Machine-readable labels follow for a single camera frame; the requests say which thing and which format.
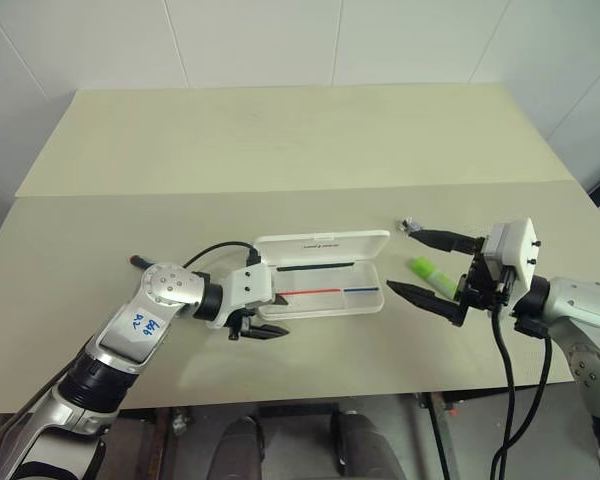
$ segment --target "black wire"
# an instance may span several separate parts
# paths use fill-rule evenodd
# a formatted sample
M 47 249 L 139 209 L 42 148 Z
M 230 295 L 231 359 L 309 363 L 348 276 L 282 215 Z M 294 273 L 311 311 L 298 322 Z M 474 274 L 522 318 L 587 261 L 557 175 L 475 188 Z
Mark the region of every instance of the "black wire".
M 449 473 L 449 465 L 447 463 L 447 454 L 444 451 L 444 443 L 442 441 L 442 435 L 440 433 L 440 425 L 438 424 L 438 418 L 436 416 L 436 410 L 433 405 L 433 398 L 431 393 L 427 392 L 424 394 L 425 403 L 427 410 L 429 410 L 429 418 L 431 418 L 431 427 L 433 428 L 433 436 L 436 440 L 436 447 L 438 448 L 438 456 L 440 457 L 440 467 L 442 468 L 442 476 L 444 480 L 451 480 L 451 474 Z
M 496 345 L 498 346 L 498 350 L 500 351 L 500 356 L 502 357 L 502 363 L 504 365 L 505 375 L 507 377 L 507 392 L 509 396 L 509 402 L 507 405 L 507 421 L 504 427 L 504 438 L 502 440 L 502 455 L 500 456 L 500 473 L 498 475 L 499 480 L 504 479 L 504 472 L 507 464 L 507 445 L 510 442 L 511 438 L 511 429 L 513 427 L 513 414 L 515 411 L 516 404 L 516 393 L 515 393 L 515 382 L 513 379 L 513 367 L 511 365 L 511 357 L 509 356 L 509 351 L 507 350 L 507 346 L 504 344 L 504 340 L 502 339 L 502 331 L 500 330 L 500 310 L 502 307 L 500 305 L 496 306 L 491 314 L 491 327 L 493 329 L 493 338 L 496 341 Z M 491 480 L 495 480 L 495 468 L 492 464 Z
M 245 248 L 248 248 L 250 252 L 257 252 L 257 250 L 255 249 L 255 247 L 253 245 L 251 245 L 250 243 L 246 243 L 246 242 L 231 241 L 231 242 L 216 243 L 215 245 L 211 245 L 210 247 L 205 248 L 200 253 L 193 256 L 188 262 L 186 262 L 184 265 L 182 265 L 182 268 L 189 268 L 189 266 L 193 262 L 195 262 L 200 257 L 203 257 L 204 255 L 206 255 L 207 253 L 209 253 L 213 250 L 216 250 L 221 247 L 231 247 L 231 246 L 245 247 Z
M 76 362 L 76 360 L 78 360 L 78 358 L 80 357 L 80 355 L 82 355 L 82 352 L 84 351 L 84 347 L 87 346 L 87 343 L 89 342 L 89 340 L 87 340 L 87 342 L 85 342 L 85 344 L 82 346 L 82 348 L 80 349 L 80 351 L 78 352 L 78 354 L 69 362 L 67 363 L 64 367 L 62 367 L 62 369 L 56 373 L 47 383 L 45 383 L 45 385 L 38 390 L 35 395 L 33 397 L 31 397 L 31 399 L 20 409 L 18 410 L 16 413 L 13 414 L 13 416 L 11 416 L 11 418 L 9 418 L 9 420 L 7 420 L 2 427 L 0 427 L 0 449 L 2 448 L 2 443 L 4 441 L 4 437 L 6 436 L 7 432 L 9 430 L 11 430 L 11 428 L 16 425 L 21 419 L 22 417 L 24 417 L 27 413 L 29 413 L 29 410 L 31 410 L 34 405 L 36 403 L 38 403 L 38 401 L 42 398 L 42 396 L 47 393 L 47 391 L 49 391 L 51 389 L 51 387 L 53 387 L 58 380 L 60 380 L 60 378 L 62 378 L 62 376 L 64 376 L 64 374 L 66 374 L 69 369 L 73 366 L 73 364 Z
M 527 431 L 531 422 L 535 418 L 535 415 L 538 411 L 538 407 L 540 406 L 540 401 L 542 400 L 542 395 L 544 394 L 545 387 L 547 386 L 547 381 L 549 379 L 549 370 L 551 369 L 551 358 L 553 355 L 553 345 L 551 343 L 550 338 L 544 339 L 544 362 L 542 364 L 542 372 L 540 373 L 540 381 L 538 383 L 538 388 L 536 389 L 536 393 L 533 396 L 533 401 L 531 402 L 531 406 L 529 407 L 529 411 L 527 412 L 527 416 L 524 421 L 516 431 L 516 433 L 511 437 L 509 443 L 505 446 L 503 445 L 498 449 L 496 454 L 493 456 L 493 461 L 491 462 L 491 478 L 495 478 L 495 469 L 497 467 L 498 461 L 502 457 L 502 454 L 505 450 L 508 450 L 513 445 L 515 445 L 522 435 Z

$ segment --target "floor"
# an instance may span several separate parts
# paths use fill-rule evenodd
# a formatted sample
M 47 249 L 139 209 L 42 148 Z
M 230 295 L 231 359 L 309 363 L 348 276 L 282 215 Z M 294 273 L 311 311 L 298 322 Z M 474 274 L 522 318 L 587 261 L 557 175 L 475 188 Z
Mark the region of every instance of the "floor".
M 533 390 L 517 394 L 520 416 Z M 411 395 L 347 397 L 342 410 L 367 415 L 392 445 L 410 480 L 442 478 L 429 415 Z M 174 478 L 204 479 L 215 445 L 224 428 L 236 418 L 262 406 L 214 405 L 193 408 L 195 424 L 178 439 Z M 501 441 L 506 396 L 468 400 L 447 415 L 461 479 L 487 478 L 491 457 Z M 337 476 L 329 439 L 328 415 L 262 419 L 266 457 L 265 480 Z M 595 439 L 589 417 L 574 384 L 547 388 L 535 422 L 509 454 L 508 480 L 581 480 L 600 478 Z

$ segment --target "beige tabletop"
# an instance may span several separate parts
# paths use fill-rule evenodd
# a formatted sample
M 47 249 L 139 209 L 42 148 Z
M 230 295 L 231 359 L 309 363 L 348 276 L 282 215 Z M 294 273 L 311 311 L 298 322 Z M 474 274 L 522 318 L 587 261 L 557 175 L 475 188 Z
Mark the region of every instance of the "beige tabletop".
M 412 95 L 412 87 L 377 88 L 393 90 L 396 97 L 400 97 L 400 92 Z M 324 150 L 327 140 L 321 140 L 322 146 L 314 150 L 316 155 L 322 155 L 321 161 L 311 159 L 310 164 L 324 164 L 330 175 L 335 170 L 327 153 L 349 152 L 349 162 L 336 156 L 341 165 L 346 165 L 339 170 L 338 178 L 304 174 L 285 163 L 287 154 L 293 157 L 292 145 L 304 148 L 315 140 L 299 139 L 295 129 L 290 129 L 295 132 L 293 135 L 289 134 L 295 140 L 285 141 L 277 159 L 273 149 L 262 141 L 264 134 L 260 132 L 256 150 L 266 160 L 260 168 L 249 171 L 236 160 L 241 158 L 237 150 L 243 145 L 236 146 L 236 155 L 231 155 L 230 145 L 235 142 L 229 140 L 205 147 L 209 152 L 216 148 L 223 150 L 222 157 L 214 162 L 206 164 L 195 155 L 185 162 L 189 158 L 186 149 L 198 147 L 186 146 L 188 130 L 178 128 L 179 123 L 166 113 L 162 121 L 164 129 L 154 119 L 153 136 L 145 131 L 137 143 L 130 142 L 127 130 L 133 128 L 129 125 L 137 118 L 140 124 L 147 122 L 138 114 L 142 110 L 138 103 L 142 103 L 145 93 L 149 111 L 163 108 L 155 95 L 170 98 L 182 93 L 183 99 L 206 98 L 197 91 L 104 92 L 103 98 L 110 101 L 99 101 L 98 92 L 81 94 L 80 101 L 74 101 L 41 154 L 21 189 L 21 198 L 0 231 L 0 412 L 19 408 L 132 295 L 140 277 L 140 272 L 127 263 L 134 253 L 180 263 L 206 246 L 224 240 L 388 229 L 392 232 L 391 240 L 376 259 L 381 281 L 419 283 L 406 266 L 411 257 L 426 255 L 454 279 L 466 271 L 470 257 L 430 250 L 405 238 L 395 230 L 399 218 L 413 215 L 431 228 L 480 235 L 488 233 L 494 223 L 531 217 L 543 241 L 538 274 L 600 281 L 600 214 L 502 90 L 495 86 L 448 87 L 456 95 L 445 96 L 447 87 L 431 87 L 426 95 L 429 87 L 414 88 L 418 92 L 415 97 L 428 98 L 418 100 L 420 103 L 428 101 L 433 105 L 436 104 L 433 97 L 441 97 L 451 105 L 450 111 L 444 112 L 444 105 L 438 105 L 435 116 L 441 119 L 439 122 L 421 115 L 429 127 L 418 130 L 417 135 L 413 133 L 417 119 L 405 114 L 404 128 L 392 127 L 393 136 L 385 138 L 386 142 L 394 142 L 394 147 L 386 144 L 379 147 L 382 154 L 373 158 L 358 151 L 364 145 L 359 136 L 350 139 L 359 146 L 358 150 L 350 145 L 334 145 L 331 150 Z M 275 96 L 284 89 L 267 90 L 273 90 Z M 311 89 L 289 89 L 290 97 L 295 96 L 294 90 Z M 372 90 L 361 89 L 366 92 L 362 96 Z M 340 95 L 327 94 L 323 89 L 311 91 Z M 485 92 L 484 97 L 476 93 L 479 91 Z M 226 92 L 231 97 L 235 91 Z M 264 94 L 260 90 L 250 92 L 256 92 L 256 96 Z M 77 125 L 81 121 L 91 126 L 98 123 L 88 120 L 89 111 L 106 110 L 105 105 L 116 105 L 112 98 L 127 94 L 136 100 L 123 102 L 125 109 L 129 109 L 126 120 L 121 121 L 120 112 L 115 122 L 102 120 L 108 127 L 100 132 L 89 131 L 89 135 L 85 133 L 84 137 L 91 140 L 76 143 L 75 155 L 71 155 L 71 142 L 64 136 L 77 142 Z M 461 101 L 465 94 L 473 97 L 478 106 L 469 109 Z M 216 98 L 218 91 L 210 95 Z M 453 125 L 448 123 L 458 103 L 466 111 L 464 117 L 459 111 L 455 114 L 455 130 L 462 135 L 454 134 Z M 487 104 L 492 105 L 490 112 Z M 179 111 L 178 102 L 173 100 L 171 105 L 172 110 Z M 382 118 L 380 111 L 374 109 L 382 108 L 373 102 L 362 101 L 359 108 L 366 108 L 374 118 Z M 81 115 L 74 110 L 84 111 L 84 118 L 80 120 Z M 329 111 L 328 106 L 321 110 Z M 184 122 L 188 117 L 181 114 L 180 118 Z M 250 124 L 249 118 L 248 115 L 243 118 L 245 128 Z M 213 122 L 219 124 L 220 120 L 215 118 Z M 273 130 L 283 129 L 274 124 L 271 121 Z M 109 129 L 117 128 L 115 125 L 122 125 L 119 136 L 108 133 Z M 480 129 L 490 130 L 481 135 L 477 131 Z M 167 142 L 165 139 L 175 135 L 174 131 L 179 132 L 178 137 Z M 375 133 L 386 136 L 384 130 Z M 491 138 L 494 134 L 498 135 L 497 142 Z M 125 141 L 117 144 L 120 138 Z M 152 138 L 159 145 L 155 151 L 164 149 L 168 153 L 162 163 L 152 161 L 155 158 L 149 148 Z M 178 145 L 178 138 L 182 140 L 182 151 L 174 146 Z M 341 137 L 335 138 L 344 142 Z M 113 148 L 114 144 L 118 145 L 115 155 L 107 148 L 107 145 Z M 415 144 L 419 145 L 421 155 L 416 155 Z M 448 155 L 428 156 L 427 145 Z M 403 155 L 398 147 L 404 147 L 409 154 Z M 370 155 L 371 151 L 367 146 L 365 152 Z M 60 161 L 61 152 L 70 166 Z M 518 168 L 511 165 L 512 152 L 519 157 Z M 101 158 L 107 155 L 108 163 Z M 132 180 L 123 178 L 122 167 L 111 164 L 114 158 L 126 166 L 136 165 Z M 92 161 L 91 165 L 86 164 L 87 159 Z M 157 165 L 168 172 L 166 180 L 158 174 Z M 176 165 L 180 169 L 178 174 L 172 172 Z M 202 178 L 195 175 L 198 167 L 206 173 Z M 143 171 L 150 175 L 145 178 L 141 175 Z M 434 178 L 435 171 L 440 172 L 443 180 Z M 449 177 L 449 171 L 456 177 Z M 62 175 L 68 176 L 70 188 L 61 181 Z M 112 177 L 118 181 L 116 191 Z M 221 178 L 226 178 L 230 187 L 223 187 L 227 183 Z M 262 178 L 279 182 L 269 184 Z M 356 188 L 347 188 L 348 178 Z M 367 186 L 362 185 L 365 178 L 369 181 Z M 228 251 L 210 256 L 198 268 L 210 271 L 217 279 L 240 267 L 243 261 L 243 252 Z M 504 385 L 502 365 L 484 312 L 471 312 L 465 325 L 456 328 L 440 317 L 412 307 L 387 288 L 384 290 L 386 302 L 380 313 L 286 321 L 282 325 L 291 334 L 266 342 L 249 339 L 230 342 L 226 331 L 211 331 L 197 320 L 177 319 L 123 406 Z M 535 383 L 540 374 L 542 345 L 513 332 L 512 323 L 511 319 L 505 320 L 503 328 L 516 382 Z M 554 358 L 551 381 L 568 380 L 569 372 L 559 350 Z
M 81 91 L 18 196 L 571 178 L 498 84 Z

